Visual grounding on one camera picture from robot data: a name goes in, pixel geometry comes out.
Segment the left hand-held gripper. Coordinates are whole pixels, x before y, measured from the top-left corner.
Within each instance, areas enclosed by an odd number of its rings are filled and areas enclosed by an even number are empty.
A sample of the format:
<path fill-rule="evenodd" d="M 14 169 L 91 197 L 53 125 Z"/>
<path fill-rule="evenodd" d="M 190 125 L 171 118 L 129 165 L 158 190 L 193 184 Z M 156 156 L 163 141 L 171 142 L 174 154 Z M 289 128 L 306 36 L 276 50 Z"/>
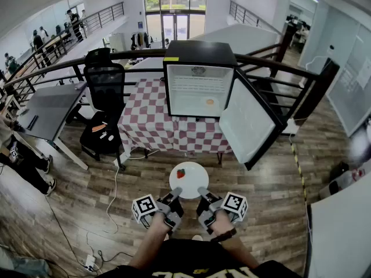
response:
<path fill-rule="evenodd" d="M 150 221 L 155 213 L 163 214 L 163 222 L 174 232 L 181 224 L 184 210 L 180 204 L 179 197 L 182 188 L 177 187 L 164 197 L 154 200 L 152 195 L 146 195 L 135 199 L 132 203 L 132 213 L 135 221 L 145 228 L 150 227 Z"/>

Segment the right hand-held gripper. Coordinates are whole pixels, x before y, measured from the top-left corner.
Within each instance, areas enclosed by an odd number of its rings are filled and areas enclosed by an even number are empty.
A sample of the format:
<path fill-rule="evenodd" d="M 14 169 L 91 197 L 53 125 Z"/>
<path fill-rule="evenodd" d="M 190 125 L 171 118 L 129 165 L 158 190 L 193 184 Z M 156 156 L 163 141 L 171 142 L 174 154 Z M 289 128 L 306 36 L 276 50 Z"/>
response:
<path fill-rule="evenodd" d="M 206 229 L 208 234 L 212 233 L 211 224 L 216 221 L 216 213 L 224 210 L 232 224 L 242 222 L 248 210 L 246 197 L 236 193 L 228 192 L 222 198 L 211 192 L 205 187 L 200 186 L 198 193 L 201 196 L 201 201 L 197 207 L 198 221 L 201 226 Z"/>

